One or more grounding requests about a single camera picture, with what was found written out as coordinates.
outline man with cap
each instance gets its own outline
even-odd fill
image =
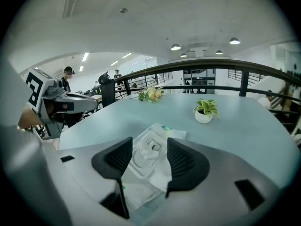
[[[75,74],[75,72],[72,70],[70,66],[67,66],[64,69],[64,75],[62,77],[63,87],[65,91],[71,92],[68,79],[72,79],[72,75]]]
[[[69,82],[67,81],[68,79],[72,79],[72,75],[74,75],[75,72],[72,70],[70,66],[67,66],[64,69],[64,75],[62,77],[62,82],[63,82],[63,87],[64,90],[67,92],[71,92],[70,90],[70,85]],[[66,119],[66,124],[70,128],[71,126],[74,126],[77,122],[80,121],[83,113],[76,113],[76,114],[66,114],[65,119]]]

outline metal handrail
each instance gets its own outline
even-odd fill
[[[231,79],[234,79],[235,81],[241,82],[241,76],[242,76],[242,72],[241,71],[237,71],[237,70],[231,70],[230,71],[230,69],[228,69],[228,78],[231,78]],[[263,78],[261,77],[261,74],[255,74],[255,75],[249,74],[249,82],[250,83],[254,84],[254,82],[251,82],[250,80],[259,82],[262,79]]]
[[[232,70],[240,70],[242,74],[244,72],[248,73],[257,73],[265,76],[272,76],[281,80],[285,80],[291,84],[295,84],[301,87],[301,80],[285,73],[279,71],[277,69],[246,62],[240,60],[232,60],[232,59],[196,59],[196,60],[185,60],[175,63],[169,63],[166,65],[158,65],[151,68],[147,68],[144,70],[140,70],[134,73],[130,73],[115,79],[115,81],[124,81],[129,80],[141,76],[158,74],[158,73],[166,73],[178,70],[187,70],[187,69],[232,69]]]

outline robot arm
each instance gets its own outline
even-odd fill
[[[64,91],[61,80],[55,80],[39,69],[29,69],[26,84],[32,89],[28,105],[45,124],[48,137],[60,137],[65,114],[83,113],[98,107],[98,101],[78,93]]]

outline label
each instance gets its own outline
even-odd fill
[[[158,151],[161,148],[161,145],[158,142],[156,142],[154,139],[150,141],[149,145],[151,146],[152,151]]]
[[[172,128],[169,128],[169,127],[167,127],[167,126],[161,126],[162,127],[162,129],[164,129],[164,130],[172,130]]]

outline person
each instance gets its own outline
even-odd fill
[[[264,107],[266,107],[267,109],[271,108],[271,101],[272,101],[273,97],[272,96],[265,96],[265,97],[261,97],[259,98],[257,101],[262,104]]]
[[[63,87],[65,91],[71,92],[70,85],[68,82],[68,79],[72,79],[72,76],[75,74],[75,72],[72,70],[70,66],[67,66],[64,69],[64,75],[62,77]]]
[[[185,85],[190,85],[190,83],[188,81],[186,81]],[[189,89],[186,89],[186,93],[189,93]]]
[[[119,70],[115,70],[115,74],[114,74],[114,79],[116,79],[116,78],[118,78],[118,77],[121,77],[122,75],[119,73]],[[123,85],[123,82],[122,81],[119,81],[119,82],[117,82],[117,86],[119,86],[119,85]]]
[[[136,78],[133,78],[133,79],[131,79],[130,81],[131,81],[131,88],[132,88],[132,89],[137,88],[137,84],[135,83]]]
[[[72,68],[70,66],[67,66],[64,69],[64,75],[62,77],[62,82],[63,82],[64,90],[67,92],[71,92],[68,79],[72,79],[74,74],[75,74],[75,72],[72,70]],[[65,119],[66,119],[66,125],[68,126],[68,128],[70,128],[71,126],[74,126],[77,122],[79,122],[82,115],[83,115],[83,113],[64,115]]]

